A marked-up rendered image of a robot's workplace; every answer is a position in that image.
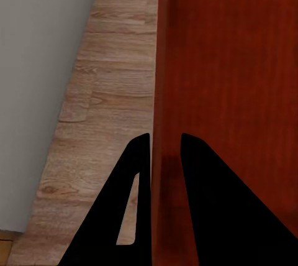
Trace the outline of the storage box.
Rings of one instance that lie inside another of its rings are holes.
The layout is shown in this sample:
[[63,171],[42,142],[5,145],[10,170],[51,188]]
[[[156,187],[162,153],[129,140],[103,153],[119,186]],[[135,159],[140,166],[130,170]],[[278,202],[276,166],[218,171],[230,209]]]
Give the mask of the storage box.
[[158,0],[151,266],[200,266],[183,133],[298,239],[298,0]]

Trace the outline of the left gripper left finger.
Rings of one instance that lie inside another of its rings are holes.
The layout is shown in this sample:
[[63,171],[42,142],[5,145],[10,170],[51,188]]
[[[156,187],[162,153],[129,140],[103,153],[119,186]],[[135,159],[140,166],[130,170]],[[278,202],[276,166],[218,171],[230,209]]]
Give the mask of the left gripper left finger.
[[[138,172],[135,242],[117,245]],[[151,266],[149,133],[129,142],[58,266]]]

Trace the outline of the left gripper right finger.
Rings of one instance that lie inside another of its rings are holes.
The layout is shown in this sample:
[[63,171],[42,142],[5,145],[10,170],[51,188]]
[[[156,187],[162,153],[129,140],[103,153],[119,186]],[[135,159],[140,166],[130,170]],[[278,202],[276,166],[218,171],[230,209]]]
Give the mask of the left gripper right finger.
[[298,239],[208,146],[181,134],[200,266],[298,266]]

